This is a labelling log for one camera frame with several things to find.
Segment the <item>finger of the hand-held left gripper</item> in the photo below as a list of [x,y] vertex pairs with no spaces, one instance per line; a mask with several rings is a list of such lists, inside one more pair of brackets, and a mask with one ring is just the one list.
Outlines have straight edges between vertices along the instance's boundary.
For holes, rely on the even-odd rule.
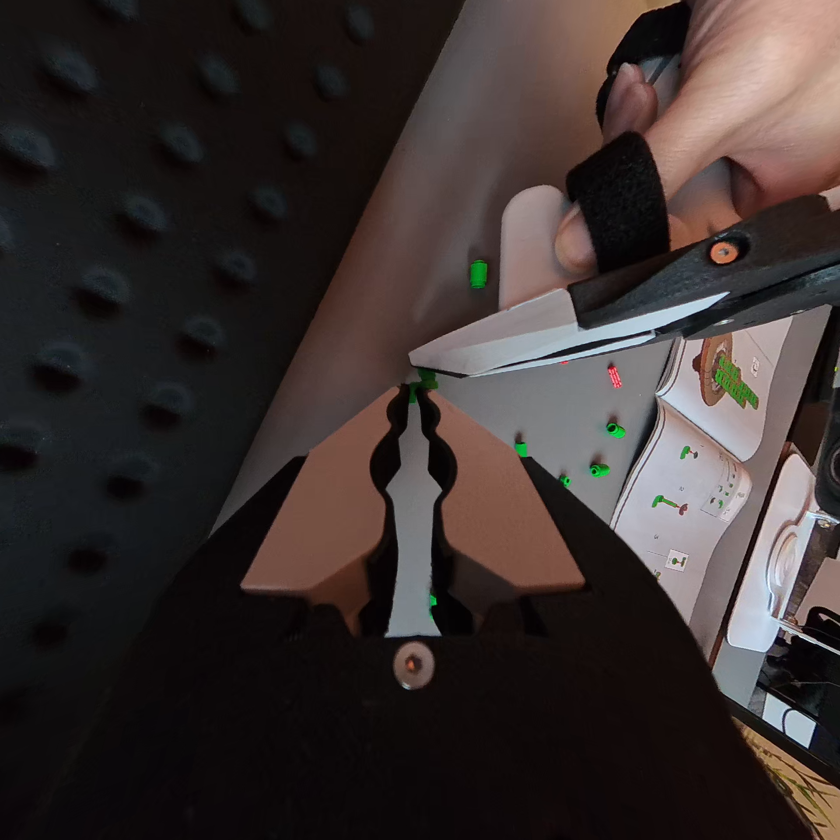
[[703,312],[727,296],[719,292],[590,329],[576,318],[568,290],[553,290],[450,332],[408,354],[412,366],[470,377],[504,364],[534,360],[605,340],[660,329]]
[[543,366],[558,364],[563,359],[576,361],[579,359],[614,354],[616,352],[631,349],[640,345],[655,343],[657,339],[658,335],[656,331],[651,330],[628,336],[622,339],[605,340],[601,342],[587,344],[579,348],[562,350],[558,353],[552,353],[534,360],[504,364],[500,367],[497,367],[496,369],[492,369],[487,372],[472,374],[470,378],[480,378],[490,375],[497,375],[500,373],[524,371],[532,368],[539,368]]

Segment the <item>white document stand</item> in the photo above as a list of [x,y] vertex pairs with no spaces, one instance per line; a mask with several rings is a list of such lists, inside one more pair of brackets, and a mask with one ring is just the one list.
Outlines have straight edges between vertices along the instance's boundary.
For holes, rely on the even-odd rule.
[[833,536],[838,515],[816,499],[816,478],[799,450],[787,444],[744,567],[727,629],[730,646],[767,653],[779,632],[804,637],[794,621],[795,585],[815,532]]

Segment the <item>lego instruction booklet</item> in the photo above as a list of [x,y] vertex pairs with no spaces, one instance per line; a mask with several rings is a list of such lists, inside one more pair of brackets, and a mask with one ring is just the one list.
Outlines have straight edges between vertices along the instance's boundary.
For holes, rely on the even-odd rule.
[[653,432],[626,478],[611,528],[685,620],[722,535],[752,490],[771,386],[793,319],[673,344]]

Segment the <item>person's left hand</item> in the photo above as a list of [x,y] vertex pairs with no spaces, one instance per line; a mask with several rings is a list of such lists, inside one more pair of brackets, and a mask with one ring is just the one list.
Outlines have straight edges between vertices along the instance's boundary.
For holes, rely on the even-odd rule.
[[569,277],[668,253],[801,196],[838,195],[839,3],[679,2],[642,15],[567,175]]

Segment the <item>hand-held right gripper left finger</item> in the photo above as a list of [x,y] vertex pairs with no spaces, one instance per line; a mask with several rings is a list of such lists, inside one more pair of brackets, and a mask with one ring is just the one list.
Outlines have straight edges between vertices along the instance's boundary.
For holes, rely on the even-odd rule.
[[398,545],[388,487],[402,466],[393,387],[304,458],[240,584],[249,595],[330,605],[353,634],[385,635]]

